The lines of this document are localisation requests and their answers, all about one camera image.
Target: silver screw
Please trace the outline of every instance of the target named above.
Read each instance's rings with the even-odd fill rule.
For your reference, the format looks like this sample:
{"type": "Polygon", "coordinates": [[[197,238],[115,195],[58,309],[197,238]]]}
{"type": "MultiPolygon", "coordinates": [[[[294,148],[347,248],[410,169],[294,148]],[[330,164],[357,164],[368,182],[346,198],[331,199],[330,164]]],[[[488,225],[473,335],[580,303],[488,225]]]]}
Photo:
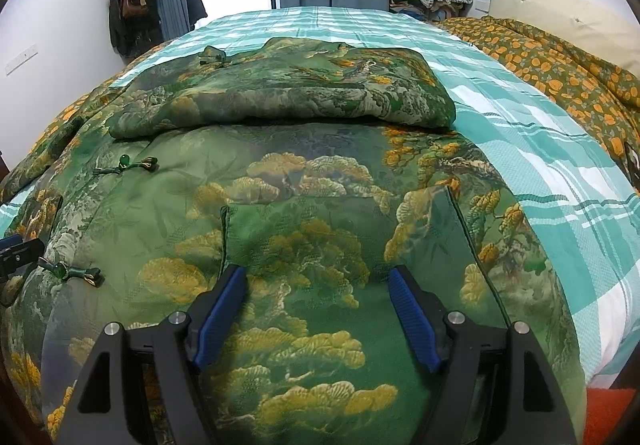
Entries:
{"type": "Polygon", "coordinates": [[[526,322],[518,321],[513,325],[513,329],[516,330],[516,333],[520,335],[526,335],[529,333],[529,325],[526,322]]]}
{"type": "Polygon", "coordinates": [[[187,313],[184,311],[174,311],[169,315],[169,322],[171,322],[171,324],[182,324],[185,320],[187,320],[187,313]]]}
{"type": "Polygon", "coordinates": [[[447,315],[447,319],[449,319],[449,322],[452,324],[462,324],[465,321],[465,314],[460,313],[459,311],[452,311],[447,315]]]}
{"type": "Polygon", "coordinates": [[[118,324],[117,322],[109,322],[104,327],[104,332],[107,333],[107,335],[109,335],[110,337],[115,335],[118,331],[120,331],[120,324],[118,324]]]}

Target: light switch panel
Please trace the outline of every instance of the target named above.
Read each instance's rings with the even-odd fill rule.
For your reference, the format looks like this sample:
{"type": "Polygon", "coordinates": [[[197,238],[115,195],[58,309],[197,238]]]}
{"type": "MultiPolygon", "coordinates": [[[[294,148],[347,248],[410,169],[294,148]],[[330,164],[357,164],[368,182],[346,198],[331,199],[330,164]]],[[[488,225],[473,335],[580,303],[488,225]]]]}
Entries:
{"type": "Polygon", "coordinates": [[[20,53],[17,57],[7,62],[6,66],[4,67],[4,72],[6,73],[7,76],[9,76],[11,73],[17,70],[21,65],[23,65],[27,60],[32,59],[37,54],[38,54],[38,47],[36,46],[36,44],[28,47],[22,53],[20,53]]]}

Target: green floral garment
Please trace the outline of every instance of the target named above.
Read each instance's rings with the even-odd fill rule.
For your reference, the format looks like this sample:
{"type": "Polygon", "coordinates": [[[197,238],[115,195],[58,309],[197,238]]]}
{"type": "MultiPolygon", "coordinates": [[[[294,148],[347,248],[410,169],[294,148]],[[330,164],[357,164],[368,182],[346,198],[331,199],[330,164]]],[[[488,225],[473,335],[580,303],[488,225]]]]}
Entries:
{"type": "Polygon", "coordinates": [[[638,78],[516,20],[453,18],[438,26],[472,43],[544,92],[600,143],[631,180],[625,142],[640,154],[638,78]]]}
{"type": "MultiPolygon", "coordinates": [[[[207,49],[138,76],[85,121],[37,181],[9,233],[34,232],[48,242],[49,261],[99,268],[105,281],[97,288],[82,279],[62,282],[38,268],[24,284],[18,279],[5,288],[2,354],[34,420],[56,436],[106,323],[155,324],[210,289],[226,263],[237,263],[248,270],[248,296],[221,358],[200,375],[221,438],[365,444],[384,436],[406,445],[438,388],[415,363],[388,299],[386,274],[406,264],[448,309],[496,327],[526,320],[580,435],[586,390],[577,335],[538,238],[478,147],[446,129],[408,125],[446,105],[432,91],[438,86],[428,66],[407,50],[354,54],[340,44],[287,44],[294,63],[275,75],[268,65],[268,75],[246,72],[245,89],[253,79],[329,63],[359,67],[346,78],[361,78],[360,94],[323,80],[316,86],[323,100],[313,102],[322,107],[312,118],[291,118],[287,107],[269,121],[217,123],[207,115],[238,108],[207,91],[220,89],[216,71],[229,69],[211,70],[221,61],[207,49]],[[342,57],[326,62],[337,50],[342,57]],[[371,82],[383,86],[380,95],[371,91],[375,106],[367,105],[367,93],[379,89],[371,82]],[[191,107],[187,116],[171,116],[176,94],[190,86],[198,89],[197,113],[191,107]],[[349,100],[356,107],[345,108],[349,100]],[[420,101],[421,112],[407,108],[420,101]],[[148,115],[140,115],[144,108],[148,115]],[[394,113],[396,123],[345,114],[360,110],[394,113]],[[108,135],[120,129],[133,136],[137,128],[149,136],[108,135]],[[150,158],[157,168],[134,165],[150,158]]],[[[292,91],[280,92],[286,104],[292,91]]],[[[265,110],[252,104],[252,111],[265,110]]],[[[152,370],[145,381],[158,440],[168,445],[152,370]]],[[[476,387],[468,442],[488,392],[482,377],[476,387]]]]}

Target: bed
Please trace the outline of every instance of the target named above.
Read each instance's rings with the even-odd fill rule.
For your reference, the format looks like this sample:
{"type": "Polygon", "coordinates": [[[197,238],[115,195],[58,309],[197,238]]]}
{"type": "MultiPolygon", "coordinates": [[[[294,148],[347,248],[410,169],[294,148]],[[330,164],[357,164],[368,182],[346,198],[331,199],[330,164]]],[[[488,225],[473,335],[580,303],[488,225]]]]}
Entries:
{"type": "MultiPolygon", "coordinates": [[[[470,234],[455,272],[418,280],[480,322],[526,320],[578,436],[586,386],[640,317],[639,199],[623,168],[494,58],[385,12],[251,12],[160,46],[66,108],[2,181],[0,202],[6,234],[43,239],[50,262],[76,269],[63,282],[38,268],[2,292],[4,365],[52,437],[106,323],[155,324],[242,261],[248,307],[200,386],[222,436],[408,443],[434,386],[417,381],[380,292],[392,263],[452,259],[424,246],[428,220],[452,203],[470,234]],[[356,75],[386,98],[274,112],[243,89],[234,96],[250,107],[217,102],[216,71],[277,50],[319,88],[356,75]],[[307,66],[316,56],[324,65],[307,66]],[[435,102],[399,99],[387,88],[399,75],[435,102]],[[82,279],[95,268],[100,287],[82,279]]],[[[169,443],[152,374],[146,383],[169,443]]]]}

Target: red fabric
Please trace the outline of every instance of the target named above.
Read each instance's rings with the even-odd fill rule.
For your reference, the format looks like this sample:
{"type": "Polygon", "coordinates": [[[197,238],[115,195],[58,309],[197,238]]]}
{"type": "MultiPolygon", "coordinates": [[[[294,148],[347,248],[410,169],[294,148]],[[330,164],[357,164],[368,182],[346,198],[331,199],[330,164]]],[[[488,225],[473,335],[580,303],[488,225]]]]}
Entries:
{"type": "Polygon", "coordinates": [[[582,445],[602,445],[635,394],[633,389],[587,389],[587,422],[582,445]]]}

